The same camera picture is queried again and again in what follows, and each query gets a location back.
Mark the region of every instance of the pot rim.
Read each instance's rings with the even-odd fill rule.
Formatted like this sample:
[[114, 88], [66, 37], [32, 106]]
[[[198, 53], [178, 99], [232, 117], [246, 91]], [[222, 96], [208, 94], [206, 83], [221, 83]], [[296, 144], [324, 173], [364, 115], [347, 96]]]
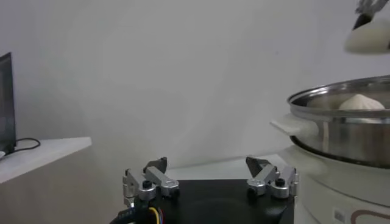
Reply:
[[369, 77], [363, 79], [348, 80], [343, 82], [332, 83], [328, 85], [317, 86], [295, 93], [288, 97], [287, 102], [290, 105], [291, 112], [301, 118], [311, 120], [333, 121], [335, 119], [348, 123], [365, 123], [365, 124], [390, 124], [390, 109], [384, 110], [334, 110], [324, 108], [306, 107], [296, 104], [296, 100], [312, 94], [313, 96], [335, 92], [340, 88], [356, 88], [371, 83], [389, 83], [390, 75]]

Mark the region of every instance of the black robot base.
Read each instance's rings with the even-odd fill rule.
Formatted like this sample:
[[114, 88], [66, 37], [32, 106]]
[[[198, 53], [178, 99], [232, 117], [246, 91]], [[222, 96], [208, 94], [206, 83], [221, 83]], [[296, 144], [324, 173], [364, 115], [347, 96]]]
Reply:
[[166, 158], [150, 162], [141, 175], [128, 170], [124, 196], [129, 208], [111, 224], [293, 224], [295, 169], [279, 172], [265, 160], [246, 162], [249, 180], [169, 179]]

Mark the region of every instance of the pot handle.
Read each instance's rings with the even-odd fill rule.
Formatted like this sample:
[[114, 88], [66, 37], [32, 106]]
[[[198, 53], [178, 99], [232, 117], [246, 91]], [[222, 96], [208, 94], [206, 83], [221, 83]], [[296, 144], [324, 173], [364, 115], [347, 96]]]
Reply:
[[315, 122], [296, 117], [291, 113], [271, 121], [270, 124], [288, 136], [318, 135], [318, 126]]
[[328, 172], [327, 165], [320, 158], [303, 152], [302, 149], [294, 145], [279, 152], [278, 155], [299, 172], [315, 176], [324, 175]]

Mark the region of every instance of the black monitor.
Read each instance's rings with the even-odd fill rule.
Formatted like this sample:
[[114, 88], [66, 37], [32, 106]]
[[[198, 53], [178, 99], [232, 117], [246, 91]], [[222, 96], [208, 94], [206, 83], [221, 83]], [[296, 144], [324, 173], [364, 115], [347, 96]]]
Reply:
[[0, 57], [0, 151], [14, 151], [16, 144], [11, 53]]

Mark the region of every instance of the white countertop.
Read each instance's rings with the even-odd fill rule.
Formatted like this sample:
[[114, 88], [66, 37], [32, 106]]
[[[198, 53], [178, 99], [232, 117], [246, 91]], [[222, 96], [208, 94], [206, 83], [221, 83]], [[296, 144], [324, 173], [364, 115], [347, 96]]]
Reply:
[[[22, 141], [18, 143], [18, 148], [30, 147], [34, 144], [36, 142]], [[89, 137], [42, 140], [41, 146], [35, 149], [7, 155], [0, 159], [0, 184], [86, 149], [90, 145], [92, 141]]]
[[[278, 155], [259, 157], [266, 159], [273, 165], [282, 169], [286, 163]], [[245, 158], [210, 163], [199, 166], [169, 169], [166, 171], [168, 177], [176, 180], [207, 180], [207, 179], [248, 179], [251, 177], [245, 163]], [[314, 218], [306, 211], [299, 201], [296, 202], [295, 223], [316, 224]]]

